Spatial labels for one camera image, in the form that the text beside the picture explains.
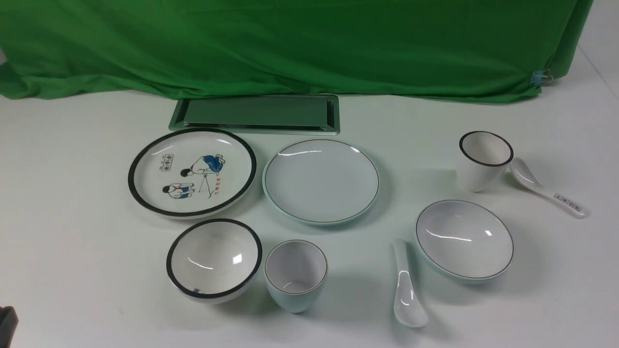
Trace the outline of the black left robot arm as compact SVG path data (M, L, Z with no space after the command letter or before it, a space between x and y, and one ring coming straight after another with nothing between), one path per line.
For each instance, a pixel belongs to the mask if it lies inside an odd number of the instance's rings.
M13 306L0 308L0 348L9 348L18 326L18 315Z

